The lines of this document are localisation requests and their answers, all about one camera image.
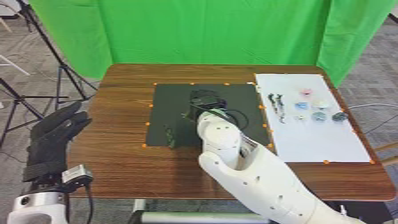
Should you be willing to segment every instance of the tripod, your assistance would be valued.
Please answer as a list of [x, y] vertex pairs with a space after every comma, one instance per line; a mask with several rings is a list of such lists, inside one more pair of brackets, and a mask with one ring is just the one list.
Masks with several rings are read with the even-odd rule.
[[[2, 78], [0, 78], [0, 85], [4, 86], [4, 88], [7, 90], [7, 91], [4, 91], [4, 93], [15, 99], [13, 106], [11, 106], [9, 119], [7, 119], [7, 123], [6, 123], [6, 127], [4, 127], [4, 133], [2, 133], [2, 138], [0, 138], [0, 149], [2, 149], [7, 133], [11, 131], [15, 131], [18, 128], [25, 127], [29, 124], [32, 124], [36, 121], [39, 121], [45, 118], [45, 113], [41, 113], [36, 110], [34, 106], [29, 104], [25, 99], [57, 99], [57, 98], [68, 98], [68, 96], [25, 96], [25, 95], [20, 95]], [[31, 113], [36, 116], [36, 119], [32, 121], [27, 121], [23, 124], [20, 124], [18, 126], [15, 126], [11, 128], [11, 122], [13, 122], [13, 118], [15, 118], [18, 105], [25, 106], [25, 108], [29, 109]]]
[[50, 42], [50, 39], [47, 37], [47, 34], [43, 32], [43, 29], [41, 29], [41, 26], [39, 26], [39, 23], [36, 21], [36, 18], [34, 18], [34, 15], [31, 13], [31, 10], [29, 10], [29, 5], [27, 3], [23, 2], [23, 0], [16, 0], [18, 3], [20, 3], [20, 6], [22, 6], [22, 12], [23, 12], [23, 15], [25, 17], [29, 18], [29, 22], [34, 24], [34, 27], [36, 27], [36, 30], [39, 32], [39, 35], [41, 35], [41, 39], [47, 43], [47, 46], [48, 46], [48, 49], [52, 51], [52, 54], [54, 54], [54, 57], [57, 59], [57, 62], [59, 62], [59, 75], [57, 75], [57, 97], [55, 97], [55, 110], [59, 109], [59, 104], [66, 103], [68, 101], [61, 101], [59, 99], [64, 98], [61, 97], [61, 79], [63, 79], [63, 72], [66, 73], [66, 76], [71, 80], [71, 84], [77, 88], [77, 91], [79, 91], [79, 94], [80, 94], [80, 101], [86, 101], [91, 99], [93, 96], [87, 96], [86, 95], [86, 92], [84, 92], [84, 88], [79, 86], [79, 83], [77, 83], [77, 79], [89, 85], [89, 87], [98, 90], [98, 88], [95, 87], [95, 85], [89, 83], [89, 81], [86, 80], [86, 78], [79, 75], [79, 73], [75, 72], [75, 70], [71, 69], [70, 65], [64, 63], [63, 59], [61, 59], [61, 56], [59, 56], [59, 53], [57, 53], [57, 50], [54, 48], [54, 45], [52, 45], [52, 42]]

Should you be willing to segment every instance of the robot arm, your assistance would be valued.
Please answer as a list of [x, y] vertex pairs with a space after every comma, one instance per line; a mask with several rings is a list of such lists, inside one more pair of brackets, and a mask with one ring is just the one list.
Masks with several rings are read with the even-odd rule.
[[365, 223], [331, 209], [279, 157], [210, 112], [201, 114], [198, 132], [201, 167], [254, 213], [281, 224]]

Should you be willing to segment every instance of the wooden table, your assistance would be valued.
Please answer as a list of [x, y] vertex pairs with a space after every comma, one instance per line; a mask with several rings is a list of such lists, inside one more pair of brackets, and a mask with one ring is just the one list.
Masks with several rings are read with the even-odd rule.
[[[251, 65], [112, 65], [89, 109], [95, 119], [71, 147], [70, 166], [84, 163], [95, 173], [96, 198], [231, 199], [205, 173], [201, 149], [146, 147], [146, 122], [153, 83], [247, 83], [254, 73], [324, 74], [315, 66]], [[397, 196], [395, 186], [365, 138], [347, 105], [350, 122], [370, 152], [370, 163], [290, 163], [290, 167], [324, 200], [384, 201]]]

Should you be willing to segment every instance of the green screen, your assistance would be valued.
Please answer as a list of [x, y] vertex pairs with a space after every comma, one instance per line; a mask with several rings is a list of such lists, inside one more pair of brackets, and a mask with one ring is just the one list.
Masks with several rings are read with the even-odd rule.
[[338, 85], [395, 0], [31, 0], [79, 73], [114, 63], [318, 65]]

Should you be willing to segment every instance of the white paper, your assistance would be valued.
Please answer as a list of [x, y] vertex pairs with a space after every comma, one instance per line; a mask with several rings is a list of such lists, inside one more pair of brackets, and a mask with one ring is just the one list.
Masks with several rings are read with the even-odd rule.
[[[359, 140], [349, 120], [333, 121], [333, 115], [341, 112], [341, 107], [334, 99], [322, 75], [315, 74], [258, 74], [258, 88], [265, 105], [265, 113], [278, 155], [285, 162], [370, 162], [370, 155]], [[301, 91], [313, 90], [313, 94], [304, 96]], [[285, 103], [285, 124], [279, 121], [269, 94], [283, 94]], [[320, 110], [313, 107], [318, 101], [331, 105]], [[297, 109], [295, 103], [308, 102], [310, 109]], [[315, 112], [327, 114], [327, 120], [317, 122], [311, 119]]]

